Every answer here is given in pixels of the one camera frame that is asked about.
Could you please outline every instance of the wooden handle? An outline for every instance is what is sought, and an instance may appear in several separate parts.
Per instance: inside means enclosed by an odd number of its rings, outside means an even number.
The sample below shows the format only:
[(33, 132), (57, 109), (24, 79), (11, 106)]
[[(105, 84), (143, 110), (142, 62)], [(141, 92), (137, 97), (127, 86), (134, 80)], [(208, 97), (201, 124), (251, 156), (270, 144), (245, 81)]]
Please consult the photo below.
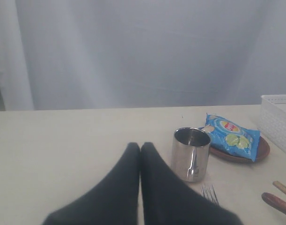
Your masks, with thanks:
[(266, 192), (263, 193), (261, 197), (265, 201), (265, 203), (279, 210), (280, 212), (283, 212), (284, 214), (286, 214), (286, 202), (285, 201), (283, 201), (282, 199), (278, 198), (275, 195), (272, 195)]
[(284, 194), (286, 194), (286, 186), (280, 183), (279, 181), (274, 181), (273, 185), (278, 188), (280, 191), (282, 191)]

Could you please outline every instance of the stainless steel mug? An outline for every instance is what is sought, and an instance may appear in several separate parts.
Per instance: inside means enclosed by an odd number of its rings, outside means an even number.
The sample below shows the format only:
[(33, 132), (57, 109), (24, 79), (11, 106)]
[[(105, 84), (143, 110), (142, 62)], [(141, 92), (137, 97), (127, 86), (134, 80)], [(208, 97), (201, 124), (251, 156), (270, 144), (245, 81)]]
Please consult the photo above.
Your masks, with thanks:
[(210, 141), (210, 136), (197, 128), (184, 127), (175, 131), (171, 169), (180, 179), (195, 182), (204, 178)]

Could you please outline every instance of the blue chip bag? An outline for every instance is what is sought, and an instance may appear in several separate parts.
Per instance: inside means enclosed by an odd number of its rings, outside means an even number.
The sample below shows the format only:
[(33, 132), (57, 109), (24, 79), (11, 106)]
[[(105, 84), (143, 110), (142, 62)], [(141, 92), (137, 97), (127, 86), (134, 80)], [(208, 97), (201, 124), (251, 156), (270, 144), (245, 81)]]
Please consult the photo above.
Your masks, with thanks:
[(245, 129), (216, 115), (207, 115), (204, 130), (211, 136), (213, 147), (255, 161), (259, 130)]

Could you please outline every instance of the white table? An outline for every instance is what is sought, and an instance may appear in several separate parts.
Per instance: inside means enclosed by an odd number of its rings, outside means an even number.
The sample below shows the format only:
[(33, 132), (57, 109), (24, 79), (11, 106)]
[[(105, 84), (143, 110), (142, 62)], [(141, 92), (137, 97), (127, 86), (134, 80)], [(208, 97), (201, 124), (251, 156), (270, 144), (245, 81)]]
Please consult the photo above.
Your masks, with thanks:
[[(202, 126), (206, 113), (256, 128), (259, 109), (238, 105), (0, 112), (0, 225), (41, 224), (49, 212), (96, 185), (128, 142), (153, 142), (170, 164), (175, 129)], [(213, 183), (220, 204), (245, 225), (286, 224), (286, 215), (261, 199), (263, 192), (270, 192), (286, 201), (272, 185), (274, 180), (286, 185), (286, 154), (268, 142), (271, 153), (258, 164), (210, 156), (204, 181), (191, 188), (200, 191), (202, 183)]]

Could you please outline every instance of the wooden plate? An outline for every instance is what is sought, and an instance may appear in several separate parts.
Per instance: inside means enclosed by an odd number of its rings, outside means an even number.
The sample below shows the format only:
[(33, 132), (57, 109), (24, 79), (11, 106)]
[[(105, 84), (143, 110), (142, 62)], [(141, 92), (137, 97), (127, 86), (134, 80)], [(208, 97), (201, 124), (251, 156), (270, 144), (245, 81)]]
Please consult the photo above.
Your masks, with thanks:
[(268, 154), (270, 153), (270, 146), (264, 138), (260, 137), (255, 162), (253, 162), (251, 159), (248, 159), (248, 158), (242, 158), (242, 157), (238, 157), (238, 156), (229, 155), (228, 153), (226, 153), (222, 150), (216, 149), (214, 147), (210, 147), (209, 151), (213, 155), (220, 157), (224, 160), (230, 161), (230, 162), (256, 163), (256, 162), (263, 160), (265, 157), (268, 156)]

